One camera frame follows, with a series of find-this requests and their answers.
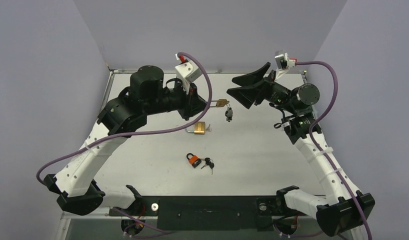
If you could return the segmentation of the small padlock with keys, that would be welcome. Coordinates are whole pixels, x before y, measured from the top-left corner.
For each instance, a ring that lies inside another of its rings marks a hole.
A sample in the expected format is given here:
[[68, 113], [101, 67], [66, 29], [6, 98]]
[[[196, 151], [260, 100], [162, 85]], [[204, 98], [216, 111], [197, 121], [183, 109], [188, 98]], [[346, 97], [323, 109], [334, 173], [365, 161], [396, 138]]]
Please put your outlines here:
[[230, 101], [226, 98], [220, 98], [216, 100], [206, 101], [204, 106], [209, 106], [210, 108], [223, 108], [230, 104]]

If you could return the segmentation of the brass padlock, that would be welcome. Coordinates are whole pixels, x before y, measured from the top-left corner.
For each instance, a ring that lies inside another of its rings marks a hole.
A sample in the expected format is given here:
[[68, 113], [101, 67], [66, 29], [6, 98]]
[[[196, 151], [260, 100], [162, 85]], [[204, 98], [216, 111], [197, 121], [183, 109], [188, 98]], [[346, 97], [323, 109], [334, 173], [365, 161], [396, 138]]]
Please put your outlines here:
[[185, 132], [189, 134], [195, 134], [195, 135], [204, 135], [206, 133], [206, 122], [205, 121], [198, 121], [196, 122], [192, 128], [185, 128]]

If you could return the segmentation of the silver key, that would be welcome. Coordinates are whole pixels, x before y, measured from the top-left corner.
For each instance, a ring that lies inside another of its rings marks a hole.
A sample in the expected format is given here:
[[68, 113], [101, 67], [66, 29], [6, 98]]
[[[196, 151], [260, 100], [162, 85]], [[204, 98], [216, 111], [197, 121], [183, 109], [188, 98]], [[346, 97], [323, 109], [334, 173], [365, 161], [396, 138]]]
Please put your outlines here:
[[206, 130], [207, 132], [211, 132], [211, 131], [212, 131], [211, 125], [209, 124], [205, 130]]

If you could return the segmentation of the orange black padlock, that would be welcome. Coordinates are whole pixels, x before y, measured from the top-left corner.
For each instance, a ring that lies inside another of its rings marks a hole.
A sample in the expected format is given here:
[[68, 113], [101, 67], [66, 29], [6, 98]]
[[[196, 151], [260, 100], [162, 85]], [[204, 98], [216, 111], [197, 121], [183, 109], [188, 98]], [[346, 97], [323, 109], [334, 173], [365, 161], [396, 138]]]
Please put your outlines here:
[[197, 168], [202, 163], [202, 159], [193, 153], [188, 153], [186, 159], [193, 168]]

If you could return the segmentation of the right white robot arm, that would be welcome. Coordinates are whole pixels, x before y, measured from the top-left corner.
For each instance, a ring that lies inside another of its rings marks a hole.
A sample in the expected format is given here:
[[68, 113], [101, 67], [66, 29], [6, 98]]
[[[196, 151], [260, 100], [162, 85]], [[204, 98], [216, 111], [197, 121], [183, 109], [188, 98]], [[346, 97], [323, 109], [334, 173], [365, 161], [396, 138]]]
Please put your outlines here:
[[375, 199], [348, 178], [328, 146], [319, 125], [325, 114], [315, 117], [313, 112], [320, 99], [319, 89], [310, 83], [294, 89], [278, 83], [282, 73], [299, 65], [296, 59], [282, 60], [276, 70], [270, 70], [270, 63], [266, 63], [256, 71], [234, 77], [235, 87], [227, 90], [245, 108], [268, 101], [273, 108], [290, 114], [282, 118], [280, 127], [304, 156], [323, 190], [323, 197], [318, 197], [294, 185], [280, 189], [275, 209], [282, 214], [299, 212], [312, 217], [330, 237], [349, 231], [355, 240], [372, 239], [367, 219]]

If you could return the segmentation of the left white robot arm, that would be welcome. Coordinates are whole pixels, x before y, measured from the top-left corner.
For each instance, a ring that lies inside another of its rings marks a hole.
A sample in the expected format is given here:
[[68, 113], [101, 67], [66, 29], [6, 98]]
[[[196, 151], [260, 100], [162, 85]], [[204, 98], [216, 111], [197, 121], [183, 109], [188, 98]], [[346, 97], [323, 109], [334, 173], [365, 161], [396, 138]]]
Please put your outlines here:
[[99, 185], [95, 176], [113, 152], [131, 134], [147, 124], [150, 115], [176, 111], [184, 120], [202, 115], [209, 102], [198, 94], [195, 80], [203, 70], [192, 62], [175, 67], [176, 76], [167, 87], [164, 72], [146, 65], [130, 76], [130, 82], [119, 95], [107, 102], [97, 118], [97, 126], [107, 129], [104, 136], [89, 136], [79, 153], [58, 173], [48, 174], [43, 182], [56, 193], [57, 204], [68, 213], [85, 216], [100, 207], [118, 208], [136, 215], [143, 205], [140, 193], [131, 185]]

